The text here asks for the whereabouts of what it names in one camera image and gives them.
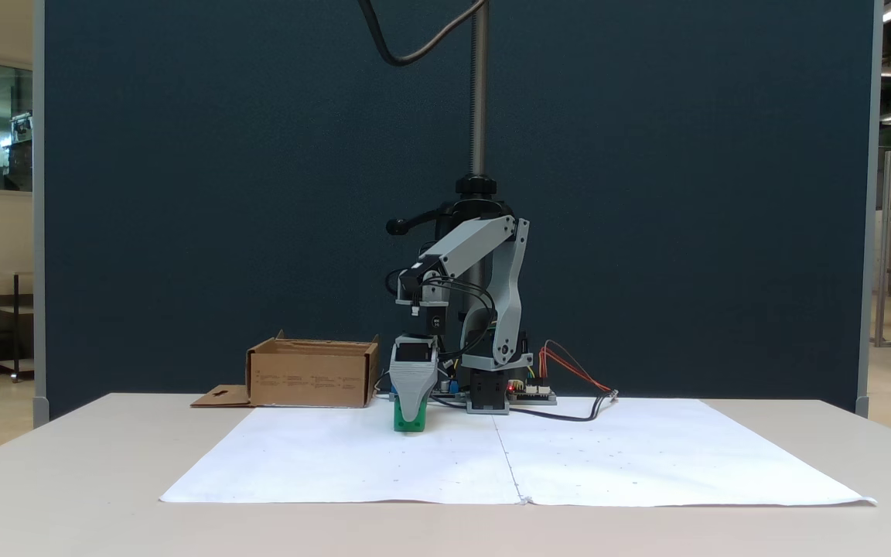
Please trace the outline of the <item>grey tapered fixed gripper finger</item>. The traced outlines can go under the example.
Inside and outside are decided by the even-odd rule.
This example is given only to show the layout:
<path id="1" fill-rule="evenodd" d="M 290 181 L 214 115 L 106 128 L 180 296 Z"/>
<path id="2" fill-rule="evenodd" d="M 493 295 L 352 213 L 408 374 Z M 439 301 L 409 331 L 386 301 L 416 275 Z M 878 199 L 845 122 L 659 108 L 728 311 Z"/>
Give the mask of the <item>grey tapered fixed gripper finger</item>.
<path id="1" fill-rule="evenodd" d="M 393 383 L 394 427 L 425 427 L 430 394 L 435 390 L 436 380 L 432 378 L 424 384 L 399 385 Z"/>

